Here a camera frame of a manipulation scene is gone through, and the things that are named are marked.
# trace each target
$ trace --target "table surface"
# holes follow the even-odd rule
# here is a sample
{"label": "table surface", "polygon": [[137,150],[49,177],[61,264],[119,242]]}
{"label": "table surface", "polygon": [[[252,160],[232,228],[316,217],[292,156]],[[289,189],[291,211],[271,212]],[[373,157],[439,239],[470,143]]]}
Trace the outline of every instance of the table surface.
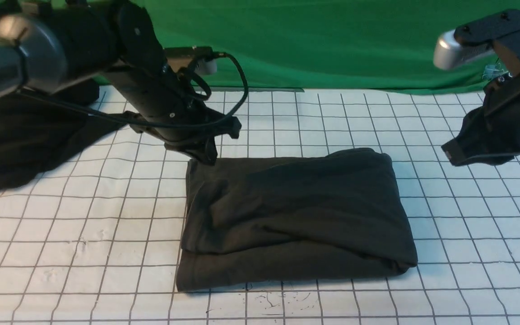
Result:
{"label": "table surface", "polygon": [[[520,325],[520,157],[452,167],[440,150],[482,98],[251,93],[240,138],[217,140],[221,157],[389,154],[419,256],[403,276],[175,292],[188,158],[126,127],[0,193],[0,323]],[[95,107],[135,110],[111,87]]]}

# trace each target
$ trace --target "black fabric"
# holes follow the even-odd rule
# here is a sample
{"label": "black fabric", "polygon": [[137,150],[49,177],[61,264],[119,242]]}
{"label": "black fabric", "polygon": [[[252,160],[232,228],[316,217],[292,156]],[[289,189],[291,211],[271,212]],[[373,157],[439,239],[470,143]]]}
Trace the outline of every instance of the black fabric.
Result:
{"label": "black fabric", "polygon": [[[99,97],[99,85],[88,80],[54,96],[89,105]],[[122,126],[17,94],[1,98],[0,190],[26,185]]]}
{"label": "black fabric", "polygon": [[186,195],[180,292],[396,276],[417,265],[392,161],[371,149],[214,167],[192,160]]}

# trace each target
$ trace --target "folded towel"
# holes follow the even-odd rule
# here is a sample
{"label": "folded towel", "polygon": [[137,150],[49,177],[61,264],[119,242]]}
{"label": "folded towel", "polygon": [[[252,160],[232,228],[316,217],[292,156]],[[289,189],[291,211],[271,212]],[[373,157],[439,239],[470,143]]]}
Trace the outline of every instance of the folded towel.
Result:
{"label": "folded towel", "polygon": [[392,161],[372,149],[192,160],[186,187],[180,292],[396,276],[418,262]]}

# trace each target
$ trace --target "cable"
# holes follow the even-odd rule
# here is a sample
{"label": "cable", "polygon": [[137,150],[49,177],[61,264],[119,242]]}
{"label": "cable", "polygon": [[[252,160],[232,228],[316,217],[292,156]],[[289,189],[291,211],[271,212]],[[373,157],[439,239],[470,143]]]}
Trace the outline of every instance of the cable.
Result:
{"label": "cable", "polygon": [[227,119],[232,117],[238,111],[238,109],[244,104],[244,102],[246,101],[246,98],[248,97],[248,81],[246,80],[246,76],[244,75],[244,70],[242,69],[242,67],[240,66],[240,63],[236,60],[236,58],[233,57],[231,54],[224,53],[224,52],[215,53],[214,57],[229,58],[233,62],[233,64],[236,66],[236,69],[238,70],[238,74],[240,74],[240,78],[242,79],[242,86],[244,87],[244,94],[242,95],[242,98],[240,98],[238,103],[236,105],[234,105],[233,109],[231,109],[229,111],[229,113],[227,113],[225,115],[225,117],[222,117],[221,119],[210,122],[210,123],[181,125],[181,124],[163,124],[163,123],[152,123],[152,122],[148,122],[148,121],[137,121],[137,120],[126,119],[123,117],[112,116],[110,114],[103,113],[102,111],[96,111],[89,107],[81,107],[79,105],[64,102],[59,99],[47,97],[45,95],[40,95],[38,93],[31,92],[31,91],[29,91],[29,92],[20,91],[19,94],[21,94],[25,97],[32,98],[32,99],[37,99],[39,101],[53,103],[60,107],[71,109],[73,111],[79,111],[81,113],[95,115],[97,117],[101,117],[101,118],[104,118],[104,119],[107,119],[110,121],[114,121],[117,123],[126,123],[126,124],[130,124],[130,125],[138,125],[138,126],[142,126],[142,127],[151,127],[151,128],[190,129],[190,130],[198,129],[198,128],[213,127],[213,126],[219,125],[219,124],[227,121]]}

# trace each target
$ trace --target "green screen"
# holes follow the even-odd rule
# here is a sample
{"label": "green screen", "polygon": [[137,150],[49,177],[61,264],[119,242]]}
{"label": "green screen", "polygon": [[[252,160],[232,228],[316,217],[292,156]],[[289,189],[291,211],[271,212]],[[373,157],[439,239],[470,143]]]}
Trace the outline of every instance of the green screen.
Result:
{"label": "green screen", "polygon": [[[54,0],[63,4],[63,0]],[[443,72],[439,35],[520,0],[136,0],[164,47],[212,46],[234,55],[252,87],[478,90],[486,64]],[[207,77],[240,86],[231,62]]]}

